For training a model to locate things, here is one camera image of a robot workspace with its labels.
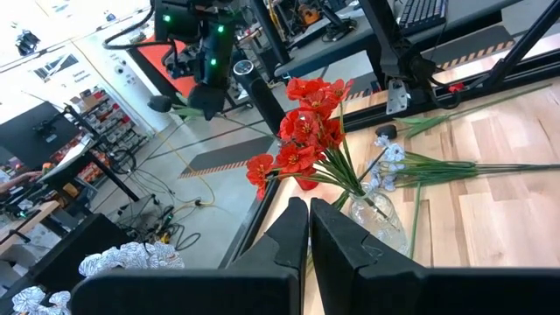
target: gray floor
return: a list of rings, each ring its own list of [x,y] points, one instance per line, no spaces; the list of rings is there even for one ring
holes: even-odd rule
[[[524,32],[550,2],[551,0],[526,0],[504,10],[506,28],[512,34]],[[330,65],[324,79],[326,81],[348,80],[371,71],[371,65],[363,52]],[[318,77],[321,73],[322,69],[309,73],[306,77]],[[275,87],[273,92],[284,109],[293,109],[297,106],[294,101],[288,101],[285,97],[284,86]],[[246,124],[262,119],[256,109],[239,109],[228,114],[228,117]],[[254,127],[270,132],[263,122]],[[261,137],[262,134],[251,129],[240,128],[232,122],[219,119],[205,122],[197,119],[181,126],[173,125],[163,132],[162,136],[174,148],[179,148],[176,153],[189,163],[200,153],[248,141]],[[210,201],[212,194],[200,178],[178,179],[186,166],[176,153],[159,138],[154,138],[137,154],[140,169],[164,181],[181,200],[201,197],[204,201]],[[220,264],[254,201],[256,189],[246,180],[245,173],[245,167],[241,167],[203,175],[202,178],[212,187],[215,195],[213,205],[195,210],[186,208],[176,213],[176,218],[180,220],[175,221],[185,226],[185,235],[201,233],[200,239],[181,253],[188,268],[216,268]],[[126,184],[138,195],[146,195],[150,192],[137,184],[137,181],[161,191],[161,188],[147,183],[143,178],[126,178]],[[174,202],[176,207],[181,205],[180,201],[172,200],[166,193],[156,192],[156,195],[164,204]],[[106,214],[127,202],[129,200],[126,195],[116,190],[113,183],[108,182],[101,187],[93,207],[96,212]]]

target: wooden table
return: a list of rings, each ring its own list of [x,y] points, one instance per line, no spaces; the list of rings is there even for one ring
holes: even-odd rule
[[[542,39],[528,56],[557,48],[558,44],[560,35]],[[500,56],[490,56],[439,73],[437,79],[454,81],[487,70]],[[480,163],[559,163],[559,79],[468,101],[456,110],[503,99],[547,83],[552,86],[443,123],[412,139],[404,139],[402,133],[395,141],[408,151],[439,159]],[[386,93],[373,94],[349,102],[345,112],[375,106],[386,100]],[[423,115],[443,113],[450,112],[435,110]],[[363,172],[381,150],[373,145],[376,127],[346,135],[357,173]],[[414,260],[426,267],[559,266],[558,179],[560,171],[549,171],[480,177],[423,188]],[[287,207],[289,197],[298,196],[309,205],[312,197],[333,202],[340,193],[338,187],[326,184],[304,192],[293,178],[285,179],[256,239]],[[398,189],[387,195],[410,238],[415,189]],[[348,207],[349,202],[343,209],[346,214]],[[304,296],[305,314],[324,313],[314,270],[308,272]]]
[[[30,220],[25,222],[25,220],[16,220],[10,222],[6,226],[0,228],[0,241],[3,240],[10,232],[10,230],[17,230],[21,234],[29,232],[33,227],[41,223],[41,221],[50,215],[54,210],[59,207],[59,203],[56,201],[49,201],[40,206],[38,206],[39,213],[32,217]],[[19,236],[13,234],[6,241],[0,243],[0,255],[10,248],[20,239]]]

